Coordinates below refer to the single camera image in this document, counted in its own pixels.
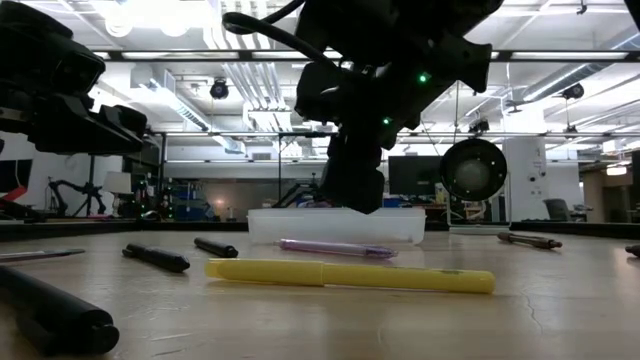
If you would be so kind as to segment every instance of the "yellow highlighter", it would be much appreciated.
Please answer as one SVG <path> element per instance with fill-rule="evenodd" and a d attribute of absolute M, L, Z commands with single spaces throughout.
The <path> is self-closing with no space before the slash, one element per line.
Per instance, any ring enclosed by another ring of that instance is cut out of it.
<path fill-rule="evenodd" d="M 346 285 L 398 289 L 443 290 L 491 294 L 495 277 L 488 271 L 434 270 L 318 261 L 211 259 L 207 276 L 286 285 Z"/>

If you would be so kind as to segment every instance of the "purple pen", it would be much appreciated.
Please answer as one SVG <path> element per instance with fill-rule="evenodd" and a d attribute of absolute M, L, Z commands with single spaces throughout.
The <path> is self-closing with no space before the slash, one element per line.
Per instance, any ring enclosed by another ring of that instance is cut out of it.
<path fill-rule="evenodd" d="M 366 256 L 379 259 L 389 259 L 398 252 L 389 248 L 375 245 L 357 245 L 340 243 L 323 243 L 317 241 L 301 241 L 282 239 L 278 242 L 282 250 L 309 251 L 325 254 L 339 254 L 351 256 Z"/>

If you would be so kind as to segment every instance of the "box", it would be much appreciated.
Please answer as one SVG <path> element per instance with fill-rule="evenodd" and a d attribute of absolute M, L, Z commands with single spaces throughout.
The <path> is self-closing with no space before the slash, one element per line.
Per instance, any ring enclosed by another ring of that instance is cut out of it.
<path fill-rule="evenodd" d="M 381 208 L 371 215 L 345 208 L 255 209 L 248 218 L 253 244 L 280 239 L 419 244 L 425 224 L 424 210 L 410 208 Z"/>

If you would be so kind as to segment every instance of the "table surface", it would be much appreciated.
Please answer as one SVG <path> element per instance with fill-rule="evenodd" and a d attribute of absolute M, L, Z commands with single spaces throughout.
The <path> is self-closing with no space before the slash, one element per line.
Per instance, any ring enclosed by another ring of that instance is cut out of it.
<path fill-rule="evenodd" d="M 233 283 L 205 277 L 202 236 L 242 257 L 490 270 L 494 295 Z M 640 259 L 633 242 L 553 235 L 558 251 L 493 236 L 427 233 L 390 262 L 251 246 L 246 233 L 136 232 L 0 243 L 0 253 L 85 248 L 13 263 L 114 317 L 120 342 L 100 359 L 637 359 Z M 129 242 L 181 252 L 177 275 L 123 258 Z M 0 305 L 0 359 L 39 359 Z"/>

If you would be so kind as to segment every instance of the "red object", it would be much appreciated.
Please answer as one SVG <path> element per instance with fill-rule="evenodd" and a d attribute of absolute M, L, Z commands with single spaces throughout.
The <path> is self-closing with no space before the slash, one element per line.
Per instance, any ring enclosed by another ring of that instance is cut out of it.
<path fill-rule="evenodd" d="M 17 198 L 27 193 L 27 188 L 24 186 L 18 186 L 11 190 L 7 195 L 3 196 L 3 200 L 16 201 Z"/>

